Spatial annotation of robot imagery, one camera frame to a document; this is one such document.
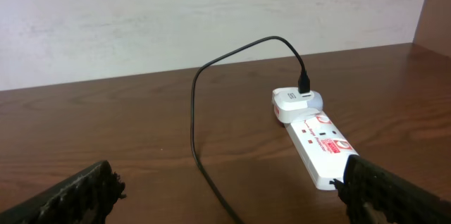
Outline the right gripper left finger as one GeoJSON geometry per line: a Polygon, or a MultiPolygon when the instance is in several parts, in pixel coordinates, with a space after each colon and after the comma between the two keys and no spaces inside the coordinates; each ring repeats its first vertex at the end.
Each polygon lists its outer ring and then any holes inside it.
{"type": "Polygon", "coordinates": [[[1,224],[105,224],[124,189],[109,162],[98,161],[2,212],[1,224]]]}

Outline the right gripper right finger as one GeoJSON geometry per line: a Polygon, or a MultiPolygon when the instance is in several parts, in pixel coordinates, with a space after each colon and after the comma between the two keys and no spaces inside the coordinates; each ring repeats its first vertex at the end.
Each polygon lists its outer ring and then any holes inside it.
{"type": "Polygon", "coordinates": [[[358,155],[349,156],[343,181],[329,182],[351,223],[450,224],[450,202],[358,155]]]}

